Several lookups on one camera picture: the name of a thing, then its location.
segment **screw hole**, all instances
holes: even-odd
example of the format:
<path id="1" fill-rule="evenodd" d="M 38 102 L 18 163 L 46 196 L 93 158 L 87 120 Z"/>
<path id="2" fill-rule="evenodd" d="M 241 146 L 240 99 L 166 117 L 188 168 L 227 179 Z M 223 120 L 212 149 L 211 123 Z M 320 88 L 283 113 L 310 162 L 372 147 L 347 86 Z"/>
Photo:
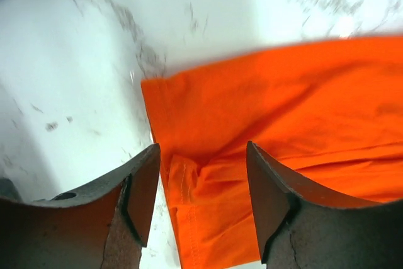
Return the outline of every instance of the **screw hole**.
<path id="1" fill-rule="evenodd" d="M 58 200 L 68 200 L 70 198 L 75 198 L 77 194 L 75 192 L 64 192 L 54 198 L 55 201 Z"/>

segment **dark metal jaw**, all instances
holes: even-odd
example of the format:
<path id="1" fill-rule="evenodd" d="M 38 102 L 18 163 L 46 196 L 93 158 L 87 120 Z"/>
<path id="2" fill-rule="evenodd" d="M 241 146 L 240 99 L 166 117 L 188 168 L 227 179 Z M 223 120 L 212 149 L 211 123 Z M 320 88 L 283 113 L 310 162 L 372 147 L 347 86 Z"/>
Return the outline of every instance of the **dark metal jaw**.
<path id="1" fill-rule="evenodd" d="M 138 268 L 159 164 L 160 149 L 153 145 L 51 201 L 0 198 L 0 268 Z"/>
<path id="2" fill-rule="evenodd" d="M 403 268 L 403 200 L 379 204 L 335 192 L 252 142 L 247 175 L 267 268 Z"/>

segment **marble countertop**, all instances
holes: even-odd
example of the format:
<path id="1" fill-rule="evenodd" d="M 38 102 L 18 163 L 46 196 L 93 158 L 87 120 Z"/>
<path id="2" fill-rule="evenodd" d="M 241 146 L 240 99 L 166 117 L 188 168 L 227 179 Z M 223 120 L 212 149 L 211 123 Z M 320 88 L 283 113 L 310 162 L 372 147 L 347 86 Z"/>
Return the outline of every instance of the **marble countertop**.
<path id="1" fill-rule="evenodd" d="M 142 78 L 289 43 L 400 33 L 403 3 L 0 0 L 0 25 L 0 175 L 34 200 L 152 142 Z M 140 267 L 179 268 L 161 182 Z"/>

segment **seam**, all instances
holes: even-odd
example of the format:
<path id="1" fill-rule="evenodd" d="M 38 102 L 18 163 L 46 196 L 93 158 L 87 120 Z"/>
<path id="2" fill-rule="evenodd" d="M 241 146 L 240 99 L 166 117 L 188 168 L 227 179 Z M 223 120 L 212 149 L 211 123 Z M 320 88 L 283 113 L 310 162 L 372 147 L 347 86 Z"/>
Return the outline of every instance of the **seam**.
<path id="1" fill-rule="evenodd" d="M 183 205 L 183 182 L 184 182 L 184 173 L 186 171 L 186 164 L 183 165 L 183 175 L 182 175 L 182 182 L 181 182 L 181 201 Z"/>
<path id="2" fill-rule="evenodd" d="M 193 218 L 195 220 L 195 234 L 196 234 L 196 253 L 197 253 L 197 261 L 198 261 L 198 267 L 200 267 L 201 262 L 200 262 L 200 250 L 199 250 L 199 241 L 198 241 L 198 231 L 197 231 L 197 220 L 196 220 L 196 207 L 193 206 Z"/>
<path id="3" fill-rule="evenodd" d="M 188 187 L 188 198 L 190 201 L 190 186 Z M 192 239 L 192 230 L 193 230 L 193 226 L 192 226 L 192 221 L 191 221 L 191 217 L 190 217 L 190 209 L 193 208 L 194 206 L 191 206 L 188 208 L 188 219 L 189 219 L 189 226 L 190 226 L 190 230 L 189 230 L 189 234 L 190 234 L 190 251 L 191 251 L 191 258 L 193 261 L 193 268 L 196 268 L 196 262 L 195 262 L 195 250 L 193 249 L 193 239 Z"/>

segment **orange shirt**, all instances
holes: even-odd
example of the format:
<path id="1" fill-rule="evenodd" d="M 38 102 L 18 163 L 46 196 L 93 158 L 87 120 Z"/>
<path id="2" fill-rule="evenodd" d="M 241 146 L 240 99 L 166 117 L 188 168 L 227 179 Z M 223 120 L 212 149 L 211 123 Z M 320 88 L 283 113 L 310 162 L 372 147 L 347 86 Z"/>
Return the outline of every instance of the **orange shirt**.
<path id="1" fill-rule="evenodd" d="M 266 50 L 142 89 L 184 269 L 259 259 L 249 140 L 340 192 L 403 197 L 403 37 Z"/>

